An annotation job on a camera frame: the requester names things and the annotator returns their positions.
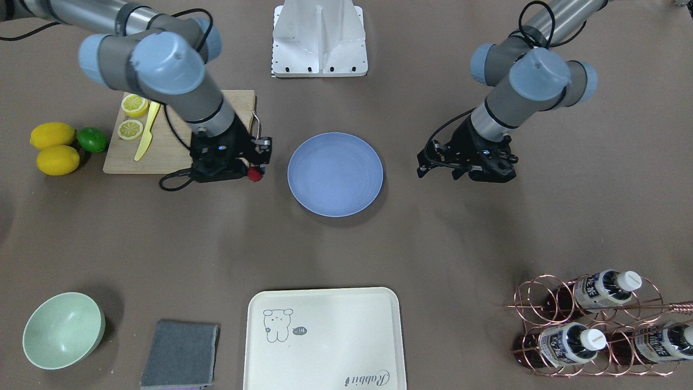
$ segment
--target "green bowl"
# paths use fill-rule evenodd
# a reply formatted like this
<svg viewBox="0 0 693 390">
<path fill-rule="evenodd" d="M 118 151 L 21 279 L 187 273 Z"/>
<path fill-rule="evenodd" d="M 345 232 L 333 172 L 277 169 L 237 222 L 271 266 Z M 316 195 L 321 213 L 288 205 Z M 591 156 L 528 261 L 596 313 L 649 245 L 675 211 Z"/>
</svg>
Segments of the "green bowl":
<svg viewBox="0 0 693 390">
<path fill-rule="evenodd" d="M 93 299 L 67 292 L 48 299 L 31 314 L 21 343 L 36 367 L 57 370 L 91 353 L 105 326 L 103 311 Z"/>
</svg>

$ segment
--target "white bottle cap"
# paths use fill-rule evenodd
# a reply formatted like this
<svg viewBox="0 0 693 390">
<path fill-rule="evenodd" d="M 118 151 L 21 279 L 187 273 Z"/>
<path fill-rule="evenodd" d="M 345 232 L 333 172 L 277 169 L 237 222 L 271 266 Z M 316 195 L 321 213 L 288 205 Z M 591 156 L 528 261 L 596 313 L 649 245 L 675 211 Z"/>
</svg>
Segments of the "white bottle cap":
<svg viewBox="0 0 693 390">
<path fill-rule="evenodd" d="M 683 331 L 683 337 L 688 341 L 688 344 L 693 344 L 693 326 L 689 326 Z"/>
<path fill-rule="evenodd" d="M 606 336 L 598 329 L 587 329 L 580 333 L 580 342 L 588 350 L 600 350 L 606 346 Z"/>
<path fill-rule="evenodd" d="M 616 283 L 625 291 L 635 291 L 642 286 L 642 278 L 636 272 L 626 271 L 616 276 Z"/>
</svg>

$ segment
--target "lemon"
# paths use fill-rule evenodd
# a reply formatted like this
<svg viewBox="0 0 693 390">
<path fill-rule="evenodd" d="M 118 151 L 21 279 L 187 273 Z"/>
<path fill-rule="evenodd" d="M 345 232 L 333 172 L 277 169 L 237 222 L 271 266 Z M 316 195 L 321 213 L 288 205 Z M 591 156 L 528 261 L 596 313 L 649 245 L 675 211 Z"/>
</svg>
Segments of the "lemon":
<svg viewBox="0 0 693 390">
<path fill-rule="evenodd" d="M 128 119 L 118 126 L 118 136 L 122 139 L 135 139 L 142 134 L 144 126 L 136 119 Z"/>
<path fill-rule="evenodd" d="M 70 145 L 74 141 L 75 129 L 62 122 L 48 122 L 36 126 L 31 131 L 29 139 L 29 143 L 39 150 L 55 145 Z"/>
<path fill-rule="evenodd" d="M 149 108 L 149 100 L 136 94 L 129 94 L 121 102 L 121 108 L 131 117 L 141 117 Z"/>
<path fill-rule="evenodd" d="M 80 154 L 66 145 L 49 146 L 39 152 L 36 167 L 51 176 L 67 175 L 80 165 Z"/>
</svg>

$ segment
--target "folded towel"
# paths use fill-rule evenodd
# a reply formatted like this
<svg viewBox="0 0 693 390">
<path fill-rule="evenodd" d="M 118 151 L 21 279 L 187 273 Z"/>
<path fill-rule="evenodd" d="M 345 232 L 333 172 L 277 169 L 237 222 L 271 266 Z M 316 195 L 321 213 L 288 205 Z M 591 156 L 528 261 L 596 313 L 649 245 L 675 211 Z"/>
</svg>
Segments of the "folded towel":
<svg viewBox="0 0 693 390">
<path fill-rule="evenodd" d="M 140 388 L 189 390 L 212 384 L 218 331 L 214 324 L 159 321 Z"/>
</svg>

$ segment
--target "white tray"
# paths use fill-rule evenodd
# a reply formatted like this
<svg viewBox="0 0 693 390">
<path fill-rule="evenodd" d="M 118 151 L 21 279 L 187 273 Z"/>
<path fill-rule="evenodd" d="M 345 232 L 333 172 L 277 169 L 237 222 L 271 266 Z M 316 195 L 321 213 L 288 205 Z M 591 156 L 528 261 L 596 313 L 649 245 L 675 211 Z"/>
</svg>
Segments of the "white tray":
<svg viewBox="0 0 693 390">
<path fill-rule="evenodd" d="M 384 287 L 250 301 L 244 390 L 406 390 L 399 301 Z"/>
</svg>

